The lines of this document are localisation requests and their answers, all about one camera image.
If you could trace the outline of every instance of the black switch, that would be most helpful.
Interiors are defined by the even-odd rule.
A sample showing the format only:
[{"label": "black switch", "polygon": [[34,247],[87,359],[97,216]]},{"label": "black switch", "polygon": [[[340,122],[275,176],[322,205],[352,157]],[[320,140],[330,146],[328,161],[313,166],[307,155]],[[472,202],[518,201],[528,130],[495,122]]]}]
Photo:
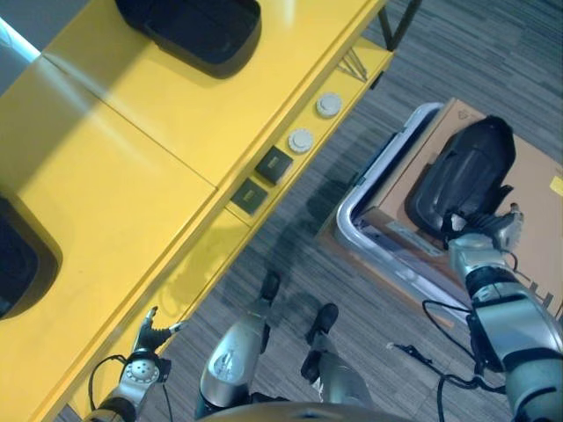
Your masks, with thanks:
[{"label": "black switch", "polygon": [[238,188],[231,200],[249,215],[253,215],[267,197],[267,192],[249,178]]},{"label": "black switch", "polygon": [[256,166],[256,171],[266,180],[276,185],[286,170],[291,167],[293,160],[280,149],[272,147]]}]

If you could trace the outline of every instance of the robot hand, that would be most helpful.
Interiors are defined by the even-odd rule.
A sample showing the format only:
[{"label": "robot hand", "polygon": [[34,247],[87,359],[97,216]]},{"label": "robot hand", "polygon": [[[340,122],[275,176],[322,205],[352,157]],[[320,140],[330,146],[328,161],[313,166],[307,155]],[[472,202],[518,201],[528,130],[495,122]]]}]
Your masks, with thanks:
[{"label": "robot hand", "polygon": [[157,307],[154,307],[143,319],[118,386],[98,409],[92,409],[84,422],[135,422],[150,389],[157,383],[166,382],[171,362],[160,358],[156,350],[172,334],[180,331],[185,322],[161,330],[154,329],[152,323],[156,313]]}]

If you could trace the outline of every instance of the yellow label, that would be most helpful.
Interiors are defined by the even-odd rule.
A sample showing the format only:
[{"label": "yellow label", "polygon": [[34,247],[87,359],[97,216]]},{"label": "yellow label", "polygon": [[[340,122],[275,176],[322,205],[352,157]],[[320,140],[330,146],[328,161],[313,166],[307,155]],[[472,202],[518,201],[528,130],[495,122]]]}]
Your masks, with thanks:
[{"label": "yellow label", "polygon": [[559,196],[563,196],[563,178],[553,176],[553,180],[549,187],[551,187],[552,191],[554,191]]}]

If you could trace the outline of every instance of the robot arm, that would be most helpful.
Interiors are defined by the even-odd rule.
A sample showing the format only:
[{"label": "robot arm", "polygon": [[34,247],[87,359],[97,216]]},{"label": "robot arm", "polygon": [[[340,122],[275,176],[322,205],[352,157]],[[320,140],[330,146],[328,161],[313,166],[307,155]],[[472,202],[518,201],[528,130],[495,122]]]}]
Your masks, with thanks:
[{"label": "robot arm", "polygon": [[504,372],[515,421],[563,420],[563,334],[509,268],[498,242],[480,233],[449,241],[450,266],[472,299],[467,322],[484,367]]}]

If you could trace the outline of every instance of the gray carpet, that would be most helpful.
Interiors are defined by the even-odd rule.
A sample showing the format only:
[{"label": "gray carpet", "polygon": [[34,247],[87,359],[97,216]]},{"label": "gray carpet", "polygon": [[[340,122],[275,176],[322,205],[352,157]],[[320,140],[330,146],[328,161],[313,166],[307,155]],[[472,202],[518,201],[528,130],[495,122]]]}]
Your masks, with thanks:
[{"label": "gray carpet", "polygon": [[[391,2],[396,19],[405,1]],[[318,399],[299,375],[303,340],[319,304],[340,306],[331,335],[341,355],[363,374],[383,411],[437,420],[438,379],[389,342],[414,344],[438,367],[467,377],[471,362],[398,298],[378,291],[345,262],[324,251],[315,233],[346,183],[423,102],[458,97],[505,118],[515,132],[562,160],[562,30],[559,1],[426,0],[397,58],[369,91],[275,213],[240,254],[188,328],[165,352],[173,360],[167,383],[176,421],[192,419],[201,369],[216,341],[260,288],[268,267],[283,274],[274,303],[270,344],[253,388],[292,400]],[[380,40],[377,25],[366,32]],[[454,334],[468,341],[467,332]],[[489,375],[491,383],[501,382]],[[509,420],[504,397],[446,387],[446,420]],[[155,389],[142,420],[167,418]],[[76,421],[65,409],[58,422]]]}]

